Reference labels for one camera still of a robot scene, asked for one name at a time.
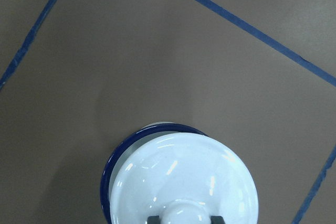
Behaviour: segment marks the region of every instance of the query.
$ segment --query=gray floor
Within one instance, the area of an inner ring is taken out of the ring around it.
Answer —
[[[0,73],[48,0],[0,0]],[[213,0],[336,74],[335,0]],[[104,164],[156,121],[234,150],[258,223],[291,223],[335,144],[336,89],[193,0],[59,0],[0,93],[0,219],[105,223]],[[334,223],[332,167],[302,223]]]

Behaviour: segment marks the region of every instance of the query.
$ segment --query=blue line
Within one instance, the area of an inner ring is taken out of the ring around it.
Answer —
[[[5,73],[2,75],[2,77],[0,79],[0,91],[3,88],[3,86],[5,85],[6,81],[15,72],[18,65],[20,64],[20,62],[22,61],[22,59],[26,55],[27,51],[29,50],[29,47],[31,46],[31,44],[33,43],[33,41],[35,39],[35,36],[36,36],[41,24],[43,23],[43,21],[47,17],[48,13],[50,12],[51,8],[54,6],[56,1],[57,0],[49,0],[47,2],[46,6],[44,7],[44,9],[42,10],[42,12],[40,13],[40,15],[38,16],[35,24],[30,29],[30,31],[29,31],[28,35],[26,36],[26,38],[25,38],[23,44],[21,45],[20,49],[16,52],[13,60],[10,62],[10,64],[8,65],[8,67],[5,71]]]
[[[230,21],[231,23],[235,24],[242,30],[248,32],[249,34],[253,35],[257,39],[263,41],[270,47],[274,48],[278,52],[282,53],[283,55],[287,56],[291,60],[295,61],[297,64],[303,66],[304,68],[308,69],[310,72],[316,74],[323,80],[327,81],[328,83],[334,85],[336,87],[336,78],[329,73],[325,72],[321,68],[317,67],[313,63],[306,61],[297,53],[293,52],[289,48],[285,47],[281,43],[277,42],[273,38],[269,37],[268,35],[264,34],[262,31],[258,30],[254,26],[250,25],[246,21],[242,20],[241,18],[237,17],[236,15],[230,13],[226,9],[220,7],[216,3],[212,2],[211,0],[196,0],[203,6],[207,7],[208,9],[212,10],[213,12],[217,13],[219,16],[222,16],[226,20]]]
[[[332,166],[332,163],[334,162],[335,158],[336,158],[336,145],[335,145],[334,149],[332,150],[332,152],[330,153],[327,161],[325,162],[319,176],[316,178],[316,180],[315,180],[313,186],[311,187],[307,197],[303,201],[299,211],[295,215],[292,224],[298,224],[301,221],[303,215],[308,210],[311,201],[315,197],[317,191],[320,189],[320,186],[321,186],[322,182],[324,181],[324,179],[327,175],[327,170]]]

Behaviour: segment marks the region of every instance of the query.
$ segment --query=white round object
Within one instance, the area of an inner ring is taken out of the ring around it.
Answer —
[[[220,142],[199,134],[159,136],[135,150],[121,166],[110,195],[114,224],[256,224],[258,197],[240,158]]]

